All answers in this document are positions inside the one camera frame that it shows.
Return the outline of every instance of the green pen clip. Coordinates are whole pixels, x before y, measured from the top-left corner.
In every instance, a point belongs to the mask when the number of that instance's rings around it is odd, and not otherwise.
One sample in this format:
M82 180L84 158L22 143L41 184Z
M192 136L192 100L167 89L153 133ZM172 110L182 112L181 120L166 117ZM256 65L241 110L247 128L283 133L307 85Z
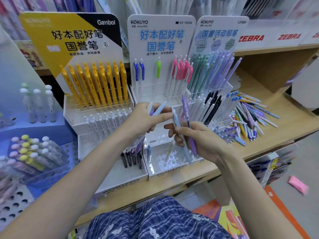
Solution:
M160 77L160 57L158 58L156 63L157 63L157 76L156 76L156 78L158 79Z

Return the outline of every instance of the plaid clothing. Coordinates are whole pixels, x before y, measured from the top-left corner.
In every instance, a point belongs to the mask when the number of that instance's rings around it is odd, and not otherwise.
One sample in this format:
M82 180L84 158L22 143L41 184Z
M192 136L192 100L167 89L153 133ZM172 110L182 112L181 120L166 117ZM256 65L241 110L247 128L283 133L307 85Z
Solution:
M166 196L134 212L107 212L90 223L83 239L231 239L217 222L195 214Z

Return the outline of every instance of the white sign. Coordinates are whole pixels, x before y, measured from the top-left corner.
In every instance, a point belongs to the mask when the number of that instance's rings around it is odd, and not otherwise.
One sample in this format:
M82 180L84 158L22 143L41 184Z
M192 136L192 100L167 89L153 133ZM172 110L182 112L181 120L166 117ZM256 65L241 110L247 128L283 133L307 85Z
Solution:
M211 51L234 52L248 20L246 16L202 16L197 21L189 57Z
M178 58L188 52L196 20L193 16L182 15L131 15L127 20L130 43L131 79L134 84L134 59L143 59L145 79L143 86L153 84L160 57L161 69L157 93L164 92L175 55Z

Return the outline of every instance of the person's right hand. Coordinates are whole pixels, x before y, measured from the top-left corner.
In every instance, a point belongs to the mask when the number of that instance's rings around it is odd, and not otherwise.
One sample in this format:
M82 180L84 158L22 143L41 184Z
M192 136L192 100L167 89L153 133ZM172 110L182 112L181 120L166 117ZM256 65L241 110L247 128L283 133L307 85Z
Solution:
M164 125L165 129L169 129L169 137L175 134L174 140L180 147L183 147L184 144L183 139L178 134L185 136L189 149L188 137L192 137L196 142L197 153L206 160L216 163L225 156L233 156L232 148L203 123L191 122L191 127L192 129L186 127L186 123L182 123L182 127L174 127L173 123Z

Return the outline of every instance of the purple pen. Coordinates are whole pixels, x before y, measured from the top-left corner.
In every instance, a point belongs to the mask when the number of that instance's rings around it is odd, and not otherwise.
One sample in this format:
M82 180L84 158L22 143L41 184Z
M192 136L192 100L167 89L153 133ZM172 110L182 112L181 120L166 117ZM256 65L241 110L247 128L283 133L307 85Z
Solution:
M182 100L181 101L183 103L184 117L185 117L185 120L187 122L187 126L191 129L192 127L190 125L190 120L189 120L187 101L186 101L184 95L182 95ZM190 143L190 148L191 148L191 150L193 152L193 155L197 156L195 140L192 137L189 138L189 143Z

